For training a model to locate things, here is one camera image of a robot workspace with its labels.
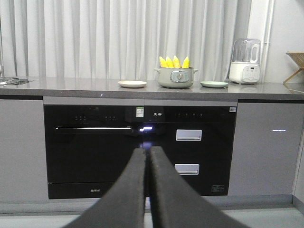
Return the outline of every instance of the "corn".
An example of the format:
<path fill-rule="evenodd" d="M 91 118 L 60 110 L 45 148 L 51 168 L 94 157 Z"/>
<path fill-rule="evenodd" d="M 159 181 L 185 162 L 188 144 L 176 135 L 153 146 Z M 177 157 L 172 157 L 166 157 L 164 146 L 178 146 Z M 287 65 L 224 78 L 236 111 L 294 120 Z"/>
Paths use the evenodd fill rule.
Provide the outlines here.
<path fill-rule="evenodd" d="M 166 60 L 161 56 L 160 56 L 160 64 L 161 64 L 161 67 L 168 68 L 168 64 L 167 64 Z"/>
<path fill-rule="evenodd" d="M 180 60 L 176 56 L 174 56 L 174 58 L 173 58 L 173 66 L 174 66 L 174 68 L 181 67 Z"/>
<path fill-rule="evenodd" d="M 172 62 L 172 60 L 170 59 L 170 57 L 167 56 L 166 62 L 167 62 L 167 64 L 168 64 L 168 67 L 169 67 L 169 68 L 174 68 L 173 62 Z"/>
<path fill-rule="evenodd" d="M 182 64 L 182 68 L 189 68 L 189 65 L 190 65 L 190 61 L 189 61 L 189 58 L 188 56 L 184 59 L 184 62 Z"/>

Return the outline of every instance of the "dish rack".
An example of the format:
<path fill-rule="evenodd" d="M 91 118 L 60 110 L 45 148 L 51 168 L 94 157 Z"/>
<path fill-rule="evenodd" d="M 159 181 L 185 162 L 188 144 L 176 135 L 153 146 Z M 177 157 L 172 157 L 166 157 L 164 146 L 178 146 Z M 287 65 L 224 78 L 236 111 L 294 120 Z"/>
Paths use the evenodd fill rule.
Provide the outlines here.
<path fill-rule="evenodd" d="M 296 76 L 300 71 L 304 70 L 304 52 L 299 52 L 299 51 L 288 51 L 286 52 L 287 55 L 290 56 L 290 58 L 299 66 L 299 69 L 292 74 L 289 78 L 287 78 L 284 82 L 286 83 L 290 79 L 292 79 L 294 76 Z"/>

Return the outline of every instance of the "white curtain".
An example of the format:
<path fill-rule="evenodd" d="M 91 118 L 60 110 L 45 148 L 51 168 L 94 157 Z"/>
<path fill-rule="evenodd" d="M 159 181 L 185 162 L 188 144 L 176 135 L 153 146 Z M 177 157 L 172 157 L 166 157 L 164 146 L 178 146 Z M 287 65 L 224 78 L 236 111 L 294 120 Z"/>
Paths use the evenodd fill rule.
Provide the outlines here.
<path fill-rule="evenodd" d="M 177 55 L 189 56 L 195 80 L 223 81 L 235 34 L 246 37 L 249 14 L 240 17 L 240 9 L 250 4 L 0 0 L 4 75 L 147 80 L 155 78 L 159 56 Z"/>

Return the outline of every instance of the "brand logo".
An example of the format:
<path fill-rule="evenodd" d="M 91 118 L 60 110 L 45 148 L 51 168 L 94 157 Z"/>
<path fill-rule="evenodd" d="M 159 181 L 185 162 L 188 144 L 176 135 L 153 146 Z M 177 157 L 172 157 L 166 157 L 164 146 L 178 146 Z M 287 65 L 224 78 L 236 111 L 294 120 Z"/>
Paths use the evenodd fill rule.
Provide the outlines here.
<path fill-rule="evenodd" d="M 100 189 L 91 189 L 91 192 L 101 192 Z"/>
<path fill-rule="evenodd" d="M 153 116 L 162 116 L 162 113 L 153 113 Z"/>

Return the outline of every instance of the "food processor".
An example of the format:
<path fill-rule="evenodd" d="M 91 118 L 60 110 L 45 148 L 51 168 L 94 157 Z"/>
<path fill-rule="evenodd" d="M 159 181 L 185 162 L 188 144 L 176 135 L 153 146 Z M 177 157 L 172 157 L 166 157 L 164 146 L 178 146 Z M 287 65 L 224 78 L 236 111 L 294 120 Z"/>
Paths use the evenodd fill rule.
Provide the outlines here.
<path fill-rule="evenodd" d="M 237 39 L 233 45 L 229 80 L 240 84 L 254 84 L 260 79 L 261 41 Z"/>

